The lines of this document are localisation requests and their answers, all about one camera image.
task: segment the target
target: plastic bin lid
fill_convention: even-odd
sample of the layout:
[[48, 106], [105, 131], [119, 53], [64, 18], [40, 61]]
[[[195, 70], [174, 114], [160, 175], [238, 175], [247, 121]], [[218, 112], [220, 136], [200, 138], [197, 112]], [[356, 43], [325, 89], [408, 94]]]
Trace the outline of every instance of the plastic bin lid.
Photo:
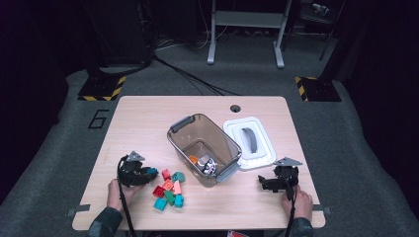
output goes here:
[[241, 169], [268, 166], [277, 160], [271, 140], [257, 118], [227, 120], [223, 130], [241, 147], [242, 155], [237, 162]]

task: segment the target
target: teal toy block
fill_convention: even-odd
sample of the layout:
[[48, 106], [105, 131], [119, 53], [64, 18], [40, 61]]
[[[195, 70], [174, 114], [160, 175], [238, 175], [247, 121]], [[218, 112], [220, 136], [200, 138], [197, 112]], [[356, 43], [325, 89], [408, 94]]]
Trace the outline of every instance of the teal toy block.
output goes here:
[[180, 183], [185, 182], [185, 175], [182, 172], [176, 172], [172, 175], [172, 182], [175, 183], [176, 181], [179, 181]]
[[166, 207], [166, 205], [167, 205], [167, 200], [165, 200], [165, 199], [163, 199], [163, 198], [158, 198], [157, 200], [156, 200], [156, 202], [154, 203], [154, 208], [156, 208], [156, 209], [159, 209], [159, 210], [161, 210], [161, 211], [163, 211], [164, 210], [164, 208]]
[[170, 205], [175, 203], [175, 195], [173, 195], [172, 192], [164, 191], [164, 196], [166, 196], [167, 202], [169, 202]]
[[146, 174], [158, 174], [158, 171], [156, 168], [150, 168], [147, 170]]
[[175, 207], [181, 208], [183, 206], [184, 198], [181, 195], [175, 197]]

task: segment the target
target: wooden table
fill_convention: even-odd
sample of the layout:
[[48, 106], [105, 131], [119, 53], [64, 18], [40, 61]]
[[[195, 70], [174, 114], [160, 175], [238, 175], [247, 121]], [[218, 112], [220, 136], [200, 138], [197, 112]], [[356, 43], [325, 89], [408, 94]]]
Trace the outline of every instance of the wooden table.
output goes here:
[[[231, 111], [239, 106], [240, 112]], [[299, 166], [299, 184], [311, 194], [314, 204], [319, 199], [306, 166], [293, 119], [287, 102], [281, 97], [158, 97], [127, 96], [119, 101], [108, 133], [99, 152], [81, 205], [90, 204], [88, 211], [77, 212], [73, 220], [75, 230], [87, 230], [93, 219], [106, 206], [108, 183], [117, 176], [121, 157], [136, 151], [145, 157], [144, 166], [162, 171], [183, 172], [185, 198], [183, 208], [167, 205], [164, 211], [153, 207], [152, 194], [163, 184], [159, 175], [137, 194], [129, 207], [133, 227], [137, 230], [200, 230], [200, 229], [275, 229], [288, 224], [280, 197], [262, 190], [258, 175], [275, 178], [274, 166], [251, 171], [237, 171], [229, 180], [205, 188], [178, 158], [167, 140], [173, 123], [193, 114], [204, 114], [222, 127], [226, 120], [256, 117], [265, 127], [277, 152], [303, 163]], [[314, 228], [324, 226], [323, 211], [314, 211]], [[120, 229], [128, 229], [124, 220]]]

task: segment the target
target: hole in table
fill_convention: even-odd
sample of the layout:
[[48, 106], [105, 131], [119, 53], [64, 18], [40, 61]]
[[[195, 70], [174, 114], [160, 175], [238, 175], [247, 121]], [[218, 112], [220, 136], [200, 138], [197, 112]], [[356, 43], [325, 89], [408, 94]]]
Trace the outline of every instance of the hole in table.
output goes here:
[[241, 108], [240, 108], [239, 106], [237, 106], [237, 105], [232, 105], [232, 106], [230, 107], [230, 110], [231, 110], [233, 113], [239, 113], [239, 112], [240, 112], [240, 110], [241, 110]]

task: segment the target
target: red toy block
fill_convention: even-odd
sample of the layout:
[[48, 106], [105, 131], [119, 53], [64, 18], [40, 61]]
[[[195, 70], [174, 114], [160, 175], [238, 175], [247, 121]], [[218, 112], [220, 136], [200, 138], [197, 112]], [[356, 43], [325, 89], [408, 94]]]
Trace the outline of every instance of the red toy block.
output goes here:
[[157, 198], [163, 198], [164, 197], [164, 191], [165, 191], [164, 188], [162, 188], [160, 186], [157, 186], [154, 189], [153, 195], [156, 196]]
[[161, 172], [161, 175], [163, 176], [163, 180], [171, 180], [169, 170], [165, 169]]

